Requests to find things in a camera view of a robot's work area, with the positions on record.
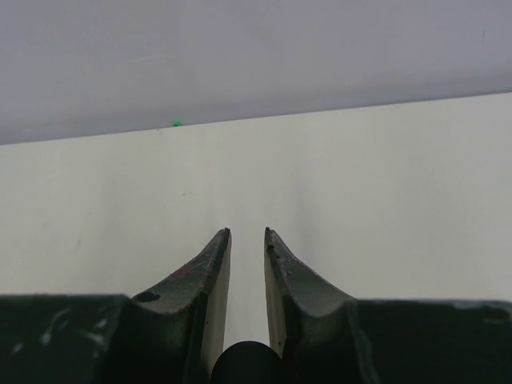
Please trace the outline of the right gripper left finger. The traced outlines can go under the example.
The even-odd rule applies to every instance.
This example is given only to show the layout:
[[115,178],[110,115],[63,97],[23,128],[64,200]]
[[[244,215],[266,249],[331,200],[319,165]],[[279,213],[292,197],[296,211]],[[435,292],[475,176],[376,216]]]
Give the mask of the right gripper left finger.
[[130,347],[143,369],[177,383],[207,383],[223,351],[231,232],[134,298]]

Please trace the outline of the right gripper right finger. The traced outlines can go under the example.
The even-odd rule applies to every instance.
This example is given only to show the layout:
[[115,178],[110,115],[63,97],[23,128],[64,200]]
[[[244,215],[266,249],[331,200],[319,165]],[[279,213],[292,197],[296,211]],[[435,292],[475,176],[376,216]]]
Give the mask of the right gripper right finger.
[[358,363],[346,315],[354,298],[294,256],[275,230],[264,236],[270,347],[289,383],[357,383]]

